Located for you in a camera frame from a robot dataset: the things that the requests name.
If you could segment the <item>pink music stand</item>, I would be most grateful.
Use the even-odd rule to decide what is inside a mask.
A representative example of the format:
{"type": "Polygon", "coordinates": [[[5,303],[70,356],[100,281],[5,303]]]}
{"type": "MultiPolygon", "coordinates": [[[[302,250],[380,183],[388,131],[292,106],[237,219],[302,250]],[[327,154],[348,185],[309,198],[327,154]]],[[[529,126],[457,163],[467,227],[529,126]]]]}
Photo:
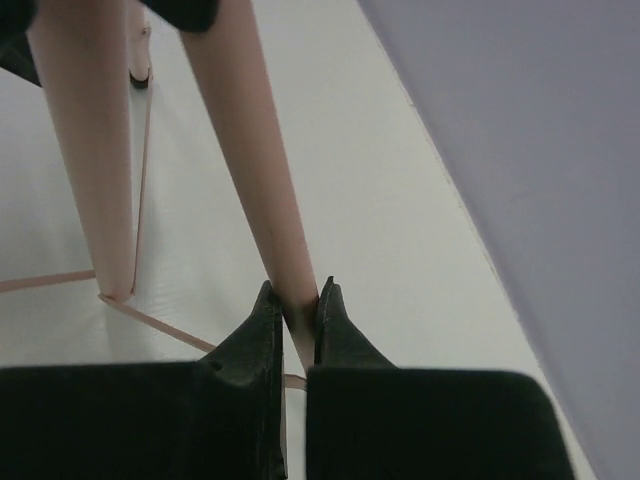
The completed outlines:
{"type": "Polygon", "coordinates": [[[92,269],[5,281],[3,291],[96,279],[130,314],[141,216],[131,211],[129,86],[149,88],[152,11],[181,36],[266,272],[304,368],[319,297],[248,1],[5,1],[1,65],[42,86],[92,269]]]}

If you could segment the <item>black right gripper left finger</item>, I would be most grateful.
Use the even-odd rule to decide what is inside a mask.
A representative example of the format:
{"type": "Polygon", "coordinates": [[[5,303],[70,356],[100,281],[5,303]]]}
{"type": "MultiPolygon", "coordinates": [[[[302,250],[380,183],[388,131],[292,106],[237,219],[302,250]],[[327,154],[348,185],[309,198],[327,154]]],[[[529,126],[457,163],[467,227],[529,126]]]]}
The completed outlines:
{"type": "Polygon", "coordinates": [[[196,361],[1,372],[5,479],[282,479],[282,308],[196,361]]]}

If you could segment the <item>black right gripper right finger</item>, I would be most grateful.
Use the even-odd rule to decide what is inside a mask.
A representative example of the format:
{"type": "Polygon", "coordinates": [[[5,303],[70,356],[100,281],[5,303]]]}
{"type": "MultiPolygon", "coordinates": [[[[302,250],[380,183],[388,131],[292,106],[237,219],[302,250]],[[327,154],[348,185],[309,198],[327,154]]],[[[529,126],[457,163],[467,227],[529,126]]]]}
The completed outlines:
{"type": "Polygon", "coordinates": [[[310,479],[571,479],[556,412],[511,371],[400,368],[328,279],[306,387],[310,479]]]}

